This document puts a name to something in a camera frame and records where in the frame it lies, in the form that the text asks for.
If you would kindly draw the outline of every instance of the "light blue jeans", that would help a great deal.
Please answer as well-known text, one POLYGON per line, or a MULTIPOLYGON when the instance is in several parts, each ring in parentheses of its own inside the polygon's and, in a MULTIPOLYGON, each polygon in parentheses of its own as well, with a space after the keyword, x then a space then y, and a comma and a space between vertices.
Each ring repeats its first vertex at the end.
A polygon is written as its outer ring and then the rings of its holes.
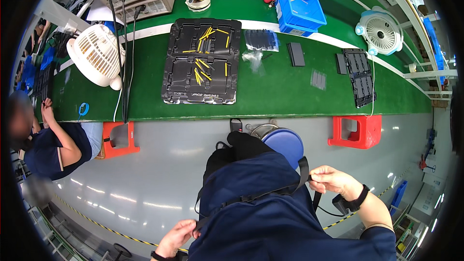
POLYGON ((90 142, 92 148, 92 159, 94 159, 102 148, 103 122, 81 122, 81 127, 90 142))

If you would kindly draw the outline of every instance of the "grey floor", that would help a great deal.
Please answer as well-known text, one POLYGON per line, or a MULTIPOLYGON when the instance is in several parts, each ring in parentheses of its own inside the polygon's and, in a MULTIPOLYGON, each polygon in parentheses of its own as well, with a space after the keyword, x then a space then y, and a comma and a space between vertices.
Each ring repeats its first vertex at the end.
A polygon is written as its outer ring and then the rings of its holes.
MULTIPOLYGON (((244 119, 244 124, 266 123, 268 119, 244 119)), ((345 171, 380 194, 408 168, 403 179, 414 179, 416 186, 406 190, 413 201, 420 189, 422 172, 417 168, 426 145, 431 114, 387 115, 382 117, 382 136, 368 150, 328 146, 332 137, 332 118, 278 119, 278 125, 296 131, 304 142, 310 167, 330 165, 345 171)), ((228 120, 136 122, 139 153, 108 160, 92 160, 71 175, 55 182, 56 194, 90 219, 130 237, 158 243, 177 223, 198 218, 194 205, 201 188, 206 160, 217 141, 225 141, 228 120)), ((390 189, 381 199, 391 199, 390 189)), ((338 213, 332 206, 334 193, 322 196, 320 206, 338 213)), ((153 246, 109 232, 67 209, 56 198, 53 202, 76 223, 99 238, 118 242, 132 253, 148 257, 153 246)), ((340 218, 319 210, 323 227, 340 218)), ((360 224, 355 215, 329 229, 333 236, 345 236, 360 224)), ((188 248, 192 240, 184 247, 188 248)))

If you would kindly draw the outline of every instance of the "yellow-black floor stripe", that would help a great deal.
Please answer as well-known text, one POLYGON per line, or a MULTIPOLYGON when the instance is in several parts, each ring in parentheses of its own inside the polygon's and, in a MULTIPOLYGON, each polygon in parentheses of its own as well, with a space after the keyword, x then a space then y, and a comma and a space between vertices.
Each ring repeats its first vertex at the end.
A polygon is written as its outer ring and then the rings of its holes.
MULTIPOLYGON (((107 227, 103 226, 102 224, 97 223, 97 222, 95 222, 94 220, 90 219, 89 217, 86 217, 86 216, 84 216, 83 214, 79 213, 75 208, 73 208, 72 206, 68 205, 67 202, 63 201, 58 195, 55 194, 55 196, 58 198, 58 200, 60 200, 60 201, 63 202, 66 206, 68 206, 68 208, 70 208, 71 210, 73 210, 73 211, 75 211, 76 213, 78 213, 78 215, 80 215, 81 217, 84 217, 84 219, 87 219, 87 220, 91 221, 92 223, 94 223, 94 224, 96 224, 96 225, 98 225, 98 226, 100 226, 100 227, 102 227, 102 228, 104 228, 104 229, 107 229, 107 230, 110 231, 110 232, 113 232, 113 233, 115 233, 115 234, 118 234, 119 236, 126 237, 126 238, 128 238, 128 239, 134 240, 134 241, 136 241, 136 242, 145 243, 145 244, 147 244, 147 245, 152 245, 152 246, 158 246, 158 244, 154 244, 154 243, 150 243, 150 242, 147 242, 147 241, 138 240, 138 239, 136 239, 136 238, 132 238, 132 237, 126 236, 126 235, 121 234, 121 233, 118 233, 118 232, 116 232, 116 231, 114 231, 114 230, 112 230, 112 229, 110 229, 110 228, 107 228, 107 227)), ((183 248, 179 248, 179 250, 188 252, 187 249, 183 249, 183 248)))
MULTIPOLYGON (((404 175, 407 171, 409 171, 409 168, 408 168, 407 170, 405 170, 405 171, 398 177, 398 179, 401 179, 401 177, 403 177, 403 175, 404 175)), ((384 190, 381 194, 379 194, 378 197, 380 197, 382 194, 386 193, 386 191, 389 190, 389 189, 391 189, 391 188, 392 188, 392 187, 389 186, 386 190, 384 190)), ((330 227, 333 227, 333 226, 335 226, 336 224, 345 221, 347 218, 349 218, 349 217, 351 217, 351 216, 353 216, 353 215, 356 215, 356 212, 354 212, 354 213, 352 213, 351 215, 348 215, 348 216, 346 216, 345 218, 339 220, 338 222, 335 222, 335 223, 333 223, 333 224, 331 224, 331 225, 328 225, 327 227, 322 228, 322 229, 323 229, 323 230, 326 230, 326 229, 328 229, 328 228, 330 228, 330 227)))

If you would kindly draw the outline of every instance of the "buckle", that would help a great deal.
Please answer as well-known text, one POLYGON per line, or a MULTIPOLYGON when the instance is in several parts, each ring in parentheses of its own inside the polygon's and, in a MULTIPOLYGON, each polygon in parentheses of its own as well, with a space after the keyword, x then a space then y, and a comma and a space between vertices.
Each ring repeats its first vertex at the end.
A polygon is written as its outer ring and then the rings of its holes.
POLYGON ((240 196, 241 202, 249 202, 252 200, 252 196, 240 196))

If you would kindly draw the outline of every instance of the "woman in navy shirt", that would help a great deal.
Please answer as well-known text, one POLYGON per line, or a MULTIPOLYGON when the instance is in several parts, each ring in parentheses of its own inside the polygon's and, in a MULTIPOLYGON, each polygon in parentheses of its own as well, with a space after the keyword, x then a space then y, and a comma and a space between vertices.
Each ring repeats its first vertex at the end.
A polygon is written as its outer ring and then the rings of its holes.
POLYGON ((182 260, 177 249, 192 236, 196 240, 188 249, 189 261, 396 261, 390 213, 356 179, 327 165, 309 171, 310 189, 361 203, 357 215, 366 228, 359 240, 335 239, 319 223, 305 185, 277 193, 301 181, 282 154, 238 131, 227 141, 232 147, 217 149, 206 163, 199 230, 195 220, 178 222, 159 242, 152 261, 182 260))
POLYGON ((100 152, 103 123, 57 123, 47 98, 41 103, 42 129, 23 91, 14 92, 8 100, 11 146, 21 151, 32 173, 57 180, 100 152))

